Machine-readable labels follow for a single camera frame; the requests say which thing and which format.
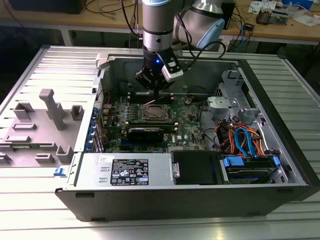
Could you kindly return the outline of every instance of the yellow wire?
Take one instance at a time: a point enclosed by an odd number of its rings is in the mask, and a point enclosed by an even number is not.
[[[260,139],[260,148],[261,148],[261,152],[262,152],[263,156],[265,156],[264,149],[262,148],[262,141],[261,141],[261,139]]]

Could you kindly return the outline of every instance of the wooden table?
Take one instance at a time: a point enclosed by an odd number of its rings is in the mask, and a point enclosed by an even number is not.
[[[118,3],[118,0],[99,0],[100,5]],[[306,26],[293,19],[289,19],[287,25],[256,24],[256,14],[248,14],[248,5],[251,0],[237,0],[240,14],[246,19],[246,22],[254,24],[255,28],[251,37],[252,41],[258,42],[274,42],[274,43],[292,43],[292,44],[309,44],[316,45],[320,41],[320,24],[315,26]],[[125,0],[125,5],[131,5],[131,0]],[[65,13],[50,13],[50,12],[30,12],[30,11],[15,11],[12,10],[7,2],[12,14],[27,28],[43,28],[57,29],[62,33],[62,37],[66,46],[72,45],[72,38],[69,31],[94,31],[94,32],[113,32],[113,33],[129,33],[128,26],[125,22],[124,15],[121,10],[116,11],[114,17],[103,16],[98,13],[92,13],[84,9],[80,14],[65,14]],[[90,4],[89,9],[98,11],[96,2]],[[121,7],[116,6],[106,7],[105,10],[116,10]],[[131,19],[134,7],[127,7],[126,12]],[[319,11],[320,6],[312,6],[311,11]],[[142,14],[139,15],[140,29],[142,28]],[[6,10],[3,1],[0,1],[0,25],[21,27],[9,12]],[[228,44],[232,39],[235,39],[239,34],[236,22],[230,23],[229,29],[222,32],[221,38],[225,44]]]

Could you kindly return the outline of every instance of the blue latch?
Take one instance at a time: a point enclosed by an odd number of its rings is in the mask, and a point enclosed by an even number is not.
[[[90,127],[88,128],[88,132],[89,132],[90,134],[93,134],[93,133],[95,132],[95,130],[90,126]]]
[[[244,166],[244,160],[240,156],[227,156],[223,159],[225,167],[229,166]]]
[[[96,116],[96,115],[99,115],[99,113],[100,113],[100,110],[97,107],[94,107],[92,114]]]
[[[57,167],[54,171],[53,176],[65,176],[65,170],[62,167]]]
[[[94,127],[96,125],[96,122],[94,120],[90,121],[90,127]]]
[[[87,140],[87,141],[90,141],[90,140],[92,140],[93,138],[94,138],[94,136],[92,136],[92,135],[87,135],[87,136],[86,136],[86,140]]]
[[[84,144],[84,147],[85,147],[85,148],[88,148],[88,149],[91,149],[92,143],[91,143],[91,142],[86,142],[86,143]]]
[[[281,164],[280,164],[280,160],[279,160],[279,158],[277,157],[277,156],[274,156],[273,157],[273,161],[274,161],[274,163],[275,163],[275,165],[277,166],[277,167],[279,167]]]

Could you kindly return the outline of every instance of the sticker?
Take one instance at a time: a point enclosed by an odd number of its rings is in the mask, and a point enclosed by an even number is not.
[[[114,158],[115,158],[115,156],[100,155],[99,156],[99,163],[111,162]]]
[[[112,156],[112,186],[149,185],[148,159],[114,159]]]
[[[30,146],[11,146],[13,149],[30,149]]]

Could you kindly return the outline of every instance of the robotic arm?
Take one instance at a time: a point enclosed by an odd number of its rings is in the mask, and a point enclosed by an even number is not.
[[[143,68],[135,79],[157,96],[184,72],[171,48],[173,42],[187,42],[175,16],[180,13],[192,36],[190,44],[203,48],[216,41],[225,25],[223,0],[142,0]]]

